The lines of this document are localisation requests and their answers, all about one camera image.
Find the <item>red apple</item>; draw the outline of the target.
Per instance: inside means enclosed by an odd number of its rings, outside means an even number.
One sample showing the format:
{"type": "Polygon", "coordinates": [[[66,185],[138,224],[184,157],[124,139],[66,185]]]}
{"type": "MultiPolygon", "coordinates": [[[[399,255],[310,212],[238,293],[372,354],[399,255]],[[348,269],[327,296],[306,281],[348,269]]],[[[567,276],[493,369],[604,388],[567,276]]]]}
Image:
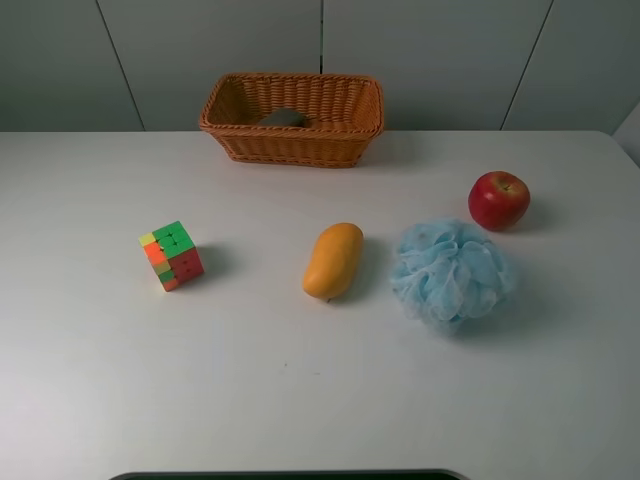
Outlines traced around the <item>red apple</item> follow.
{"type": "Polygon", "coordinates": [[[514,226],[531,202],[527,185],[506,171],[491,171],[479,177],[468,196],[472,219],[489,231],[503,231],[514,226]]]}

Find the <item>blue mesh bath sponge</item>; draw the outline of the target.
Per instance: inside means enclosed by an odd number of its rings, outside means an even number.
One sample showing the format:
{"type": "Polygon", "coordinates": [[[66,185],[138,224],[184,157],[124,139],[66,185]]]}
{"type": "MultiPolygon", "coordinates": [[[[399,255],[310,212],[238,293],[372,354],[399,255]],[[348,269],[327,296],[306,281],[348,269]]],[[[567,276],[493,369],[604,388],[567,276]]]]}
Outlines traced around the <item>blue mesh bath sponge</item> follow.
{"type": "Polygon", "coordinates": [[[514,293],[514,268],[478,227],[457,219],[415,224],[393,249],[391,289],[403,313],[453,334],[514,293]]]}

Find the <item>dark device edge at bottom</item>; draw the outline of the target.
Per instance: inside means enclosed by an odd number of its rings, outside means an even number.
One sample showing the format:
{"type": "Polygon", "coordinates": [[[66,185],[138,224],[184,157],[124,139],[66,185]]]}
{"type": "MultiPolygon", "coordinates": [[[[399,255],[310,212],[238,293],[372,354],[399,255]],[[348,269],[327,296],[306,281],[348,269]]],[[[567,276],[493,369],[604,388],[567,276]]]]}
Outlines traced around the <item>dark device edge at bottom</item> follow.
{"type": "Polygon", "coordinates": [[[131,472],[112,480],[461,480],[464,475],[442,469],[323,470],[250,472],[131,472]]]}

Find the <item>multicoloured puzzle cube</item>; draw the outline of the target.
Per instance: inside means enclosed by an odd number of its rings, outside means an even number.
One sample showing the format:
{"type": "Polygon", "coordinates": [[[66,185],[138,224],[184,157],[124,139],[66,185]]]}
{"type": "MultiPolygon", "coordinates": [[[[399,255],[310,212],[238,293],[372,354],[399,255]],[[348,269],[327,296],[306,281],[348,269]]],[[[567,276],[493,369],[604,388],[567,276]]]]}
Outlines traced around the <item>multicoloured puzzle cube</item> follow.
{"type": "Polygon", "coordinates": [[[197,247],[180,221],[146,233],[138,241],[165,292],[204,273],[197,247]]]}

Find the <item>yellow mango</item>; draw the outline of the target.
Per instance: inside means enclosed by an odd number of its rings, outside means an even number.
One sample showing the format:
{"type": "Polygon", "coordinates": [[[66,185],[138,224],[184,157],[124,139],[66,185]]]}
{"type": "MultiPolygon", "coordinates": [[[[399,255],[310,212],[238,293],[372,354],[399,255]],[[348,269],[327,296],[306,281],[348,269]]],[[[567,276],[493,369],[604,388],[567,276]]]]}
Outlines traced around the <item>yellow mango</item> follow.
{"type": "Polygon", "coordinates": [[[316,299],[331,300],[344,294],[354,279],[364,244],[362,230],[352,223],[338,223],[316,240],[302,287],[316,299]]]}

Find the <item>orange wicker basket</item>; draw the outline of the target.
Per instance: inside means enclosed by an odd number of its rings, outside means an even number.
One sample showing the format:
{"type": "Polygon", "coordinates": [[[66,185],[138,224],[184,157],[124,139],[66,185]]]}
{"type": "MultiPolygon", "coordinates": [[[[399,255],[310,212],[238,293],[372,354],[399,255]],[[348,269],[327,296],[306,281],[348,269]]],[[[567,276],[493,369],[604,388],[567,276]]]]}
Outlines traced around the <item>orange wicker basket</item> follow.
{"type": "Polygon", "coordinates": [[[230,73],[213,87],[199,127],[236,162],[351,168],[384,131],[383,91],[362,75],[230,73]],[[257,124],[280,108],[309,125],[257,124]]]}

